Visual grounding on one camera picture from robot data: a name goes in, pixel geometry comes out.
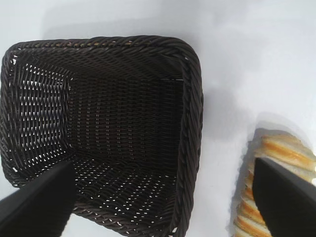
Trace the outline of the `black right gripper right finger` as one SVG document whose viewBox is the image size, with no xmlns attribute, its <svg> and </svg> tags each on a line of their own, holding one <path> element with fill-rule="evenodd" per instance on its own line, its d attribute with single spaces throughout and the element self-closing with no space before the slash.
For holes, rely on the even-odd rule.
<svg viewBox="0 0 316 237">
<path fill-rule="evenodd" d="M 274 237 L 316 235 L 316 188 L 268 158 L 256 158 L 254 200 Z"/>
</svg>

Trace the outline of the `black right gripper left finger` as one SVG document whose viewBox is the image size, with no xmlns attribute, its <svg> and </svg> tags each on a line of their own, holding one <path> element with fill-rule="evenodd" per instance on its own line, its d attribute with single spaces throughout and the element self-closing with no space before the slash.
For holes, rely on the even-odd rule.
<svg viewBox="0 0 316 237">
<path fill-rule="evenodd" d="M 59 237 L 75 200 L 73 165 L 60 162 L 0 201 L 0 235 Z"/>
</svg>

